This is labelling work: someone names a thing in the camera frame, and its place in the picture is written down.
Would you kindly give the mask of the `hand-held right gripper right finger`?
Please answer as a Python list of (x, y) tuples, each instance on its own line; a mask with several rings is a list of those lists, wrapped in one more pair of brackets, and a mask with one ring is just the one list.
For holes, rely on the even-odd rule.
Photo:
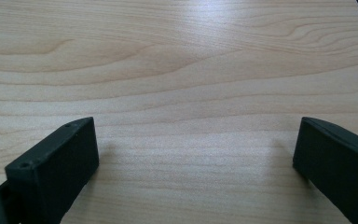
[(358, 224), (358, 135), (334, 123), (301, 120), (293, 167)]

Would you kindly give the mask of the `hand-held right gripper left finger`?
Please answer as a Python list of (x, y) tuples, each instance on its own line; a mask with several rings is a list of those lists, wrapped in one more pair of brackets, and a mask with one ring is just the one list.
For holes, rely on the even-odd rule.
[(92, 117), (62, 125), (5, 167), (24, 206), (22, 224), (60, 224), (99, 166)]

